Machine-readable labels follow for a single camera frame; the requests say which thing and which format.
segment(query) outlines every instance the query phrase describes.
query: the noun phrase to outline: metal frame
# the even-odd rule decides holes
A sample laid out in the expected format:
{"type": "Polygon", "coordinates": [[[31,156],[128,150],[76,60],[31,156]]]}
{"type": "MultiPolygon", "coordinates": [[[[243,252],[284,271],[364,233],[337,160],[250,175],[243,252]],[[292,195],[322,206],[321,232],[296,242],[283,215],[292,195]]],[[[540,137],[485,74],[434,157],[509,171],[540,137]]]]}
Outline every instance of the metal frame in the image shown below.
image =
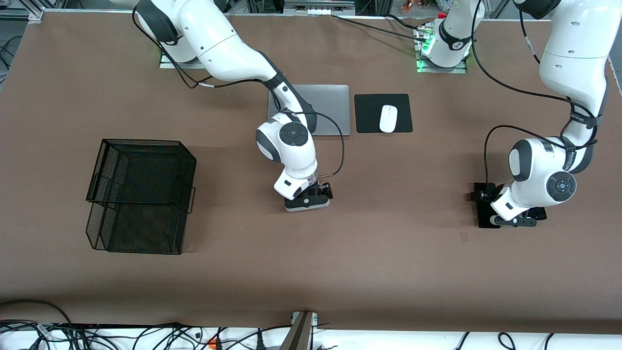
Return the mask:
{"type": "Polygon", "coordinates": [[[317,314],[311,311],[292,313],[293,325],[279,350],[309,350],[313,327],[317,326],[317,314]]]}

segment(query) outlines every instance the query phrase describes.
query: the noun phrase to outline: table surface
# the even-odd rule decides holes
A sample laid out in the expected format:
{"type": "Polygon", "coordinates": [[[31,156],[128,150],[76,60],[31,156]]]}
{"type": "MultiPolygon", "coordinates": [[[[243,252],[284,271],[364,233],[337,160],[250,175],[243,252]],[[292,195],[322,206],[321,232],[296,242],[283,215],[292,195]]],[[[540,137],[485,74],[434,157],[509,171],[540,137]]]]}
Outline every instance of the table surface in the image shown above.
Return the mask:
{"type": "MultiPolygon", "coordinates": [[[[327,16],[231,21],[292,83],[408,93],[414,132],[353,133],[330,207],[287,213],[272,189],[281,166],[254,142],[261,85],[189,90],[157,68],[129,14],[47,13],[0,95],[0,299],[50,300],[77,323],[269,326],[309,309],[334,328],[622,329],[617,93],[576,196],[535,229],[483,230],[466,195],[484,180],[488,130],[556,135],[567,105],[504,89],[473,60],[466,75],[417,73],[412,41],[327,16]],[[91,249],[85,195],[102,138],[179,140],[198,159],[184,254],[91,249]]],[[[550,23],[527,29],[544,48],[550,23]]],[[[517,22],[483,22],[478,52],[502,81],[550,92],[517,22]]],[[[510,178],[506,155],[523,137],[493,135],[492,181],[510,178]]],[[[338,138],[315,142],[320,172],[333,170],[338,138]]],[[[4,315],[60,321],[38,306],[4,315]]]]}

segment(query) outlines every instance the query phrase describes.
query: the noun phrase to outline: black mouse pad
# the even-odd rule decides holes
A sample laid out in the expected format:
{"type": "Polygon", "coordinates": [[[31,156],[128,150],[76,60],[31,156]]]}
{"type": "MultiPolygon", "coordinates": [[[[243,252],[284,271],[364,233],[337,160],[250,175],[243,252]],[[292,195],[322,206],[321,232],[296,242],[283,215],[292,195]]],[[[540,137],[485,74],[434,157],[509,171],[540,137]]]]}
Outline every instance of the black mouse pad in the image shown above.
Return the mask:
{"type": "Polygon", "coordinates": [[[397,108],[397,122],[394,133],[412,133],[411,103],[406,93],[375,93],[354,95],[356,132],[381,133],[380,113],[384,105],[397,108]]]}

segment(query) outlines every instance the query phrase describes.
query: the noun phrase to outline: computer mouse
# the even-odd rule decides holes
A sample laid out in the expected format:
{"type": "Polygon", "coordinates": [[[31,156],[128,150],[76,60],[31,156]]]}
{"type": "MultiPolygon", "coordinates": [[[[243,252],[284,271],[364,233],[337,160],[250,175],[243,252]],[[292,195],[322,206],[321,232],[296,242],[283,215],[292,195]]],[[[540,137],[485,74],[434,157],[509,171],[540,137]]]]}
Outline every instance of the computer mouse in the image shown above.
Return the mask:
{"type": "Polygon", "coordinates": [[[380,113],[380,130],[383,133],[392,133],[397,123],[397,108],[391,105],[384,105],[380,113]]]}

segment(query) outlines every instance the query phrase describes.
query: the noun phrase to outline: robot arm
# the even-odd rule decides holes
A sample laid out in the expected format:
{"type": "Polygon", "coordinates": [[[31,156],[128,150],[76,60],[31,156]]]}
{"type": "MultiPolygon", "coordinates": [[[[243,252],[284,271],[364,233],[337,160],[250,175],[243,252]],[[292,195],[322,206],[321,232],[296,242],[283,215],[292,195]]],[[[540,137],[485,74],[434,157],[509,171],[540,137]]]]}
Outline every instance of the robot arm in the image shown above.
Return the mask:
{"type": "Polygon", "coordinates": [[[531,138],[518,141],[509,153],[514,181],[506,183],[492,208],[505,220],[533,207],[569,200],[577,189],[574,174],[592,160],[593,146],[575,149],[593,139],[607,95],[605,64],[622,14],[621,0],[514,0],[522,11],[539,19],[551,15],[552,33],[540,64],[540,78],[573,106],[561,138],[553,143],[531,138]]]}
{"type": "Polygon", "coordinates": [[[468,55],[471,47],[471,25],[473,16],[477,12],[475,28],[484,18],[485,7],[483,2],[476,9],[478,0],[454,0],[444,19],[435,19],[434,38],[426,49],[422,51],[435,65],[440,67],[455,67],[468,55]]]}
{"type": "Polygon", "coordinates": [[[279,194],[292,200],[317,181],[313,108],[265,54],[240,39],[212,0],[140,0],[136,12],[146,32],[178,62],[196,57],[212,77],[226,82],[260,80],[278,99],[283,113],[263,123],[255,136],[262,154],[284,165],[274,184],[279,194]]]}

